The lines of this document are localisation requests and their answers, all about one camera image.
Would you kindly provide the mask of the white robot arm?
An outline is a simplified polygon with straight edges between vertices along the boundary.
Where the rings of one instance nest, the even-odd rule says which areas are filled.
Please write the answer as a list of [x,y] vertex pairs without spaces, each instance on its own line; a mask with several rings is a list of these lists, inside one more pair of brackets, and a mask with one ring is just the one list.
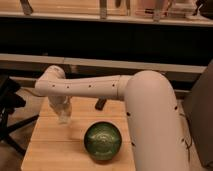
[[55,109],[62,109],[68,96],[124,102],[136,171],[190,171],[176,96],[162,74],[145,70],[132,76],[67,79],[62,68],[52,65],[35,89]]

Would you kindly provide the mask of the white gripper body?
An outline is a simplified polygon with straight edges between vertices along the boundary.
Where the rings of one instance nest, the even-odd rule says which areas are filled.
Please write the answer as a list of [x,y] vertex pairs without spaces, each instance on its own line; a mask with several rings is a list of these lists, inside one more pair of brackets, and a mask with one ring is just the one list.
[[58,116],[70,116],[71,104],[68,96],[50,96],[49,105]]

